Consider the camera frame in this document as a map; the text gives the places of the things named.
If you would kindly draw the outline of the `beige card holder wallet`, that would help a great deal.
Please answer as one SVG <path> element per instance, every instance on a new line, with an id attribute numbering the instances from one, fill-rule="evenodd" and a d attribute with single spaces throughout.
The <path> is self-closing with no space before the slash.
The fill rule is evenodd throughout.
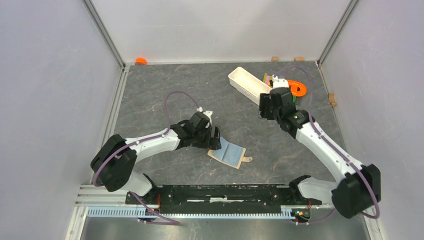
<path id="1" fill-rule="evenodd" d="M 220 137 L 221 149 L 209 150 L 207 155 L 212 159 L 227 165 L 229 167 L 239 169 L 242 163 L 250 163 L 253 158 L 246 157 L 246 149 Z"/>

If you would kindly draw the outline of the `white plastic bin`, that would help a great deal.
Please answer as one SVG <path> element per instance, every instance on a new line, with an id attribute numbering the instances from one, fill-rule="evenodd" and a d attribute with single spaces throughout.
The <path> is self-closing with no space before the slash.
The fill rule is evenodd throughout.
<path id="1" fill-rule="evenodd" d="M 271 87 L 240 66 L 233 70 L 228 78 L 231 86 L 257 106 L 260 103 L 260 94 L 268 94 L 271 91 Z"/>

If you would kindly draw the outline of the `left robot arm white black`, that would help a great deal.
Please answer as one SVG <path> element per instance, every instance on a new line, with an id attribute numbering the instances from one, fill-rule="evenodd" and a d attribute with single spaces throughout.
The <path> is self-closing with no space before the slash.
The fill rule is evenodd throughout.
<path id="1" fill-rule="evenodd" d="M 212 124 L 212 111 L 198 111 L 190 119 L 142 137 L 112 135 L 90 163 L 94 172 L 92 184 L 105 187 L 108 192 L 132 192 L 145 204 L 151 204 L 157 198 L 157 190 L 146 174 L 134 171 L 136 163 L 186 147 L 219 150 L 220 137 L 220 126 Z"/>

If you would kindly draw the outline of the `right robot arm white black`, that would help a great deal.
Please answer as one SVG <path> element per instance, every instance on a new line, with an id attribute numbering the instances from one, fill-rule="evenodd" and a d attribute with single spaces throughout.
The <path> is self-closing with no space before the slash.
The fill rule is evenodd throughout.
<path id="1" fill-rule="evenodd" d="M 280 128 L 308 148 L 329 170 L 334 181 L 304 175 L 292 181 L 289 199 L 302 204 L 307 199 L 332 204 L 343 217 L 362 214 L 371 219 L 381 215 L 381 172 L 364 165 L 337 145 L 306 110 L 298 110 L 286 87 L 273 88 L 259 95 L 259 115 L 275 120 Z"/>

